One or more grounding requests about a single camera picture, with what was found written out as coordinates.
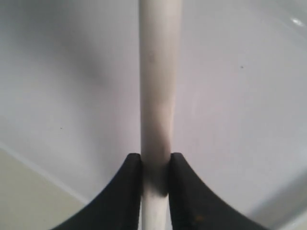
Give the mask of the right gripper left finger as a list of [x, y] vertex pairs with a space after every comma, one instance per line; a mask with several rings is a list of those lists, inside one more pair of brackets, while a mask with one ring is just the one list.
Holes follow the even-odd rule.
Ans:
[[141, 195], [141, 156], [130, 153], [104, 190], [82, 210], [54, 229], [137, 230]]

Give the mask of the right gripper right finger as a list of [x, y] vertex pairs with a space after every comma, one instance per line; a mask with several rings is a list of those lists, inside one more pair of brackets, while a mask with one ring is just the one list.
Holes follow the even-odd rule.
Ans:
[[169, 206], [174, 230], [262, 230], [217, 196], [193, 171], [181, 153], [168, 168]]

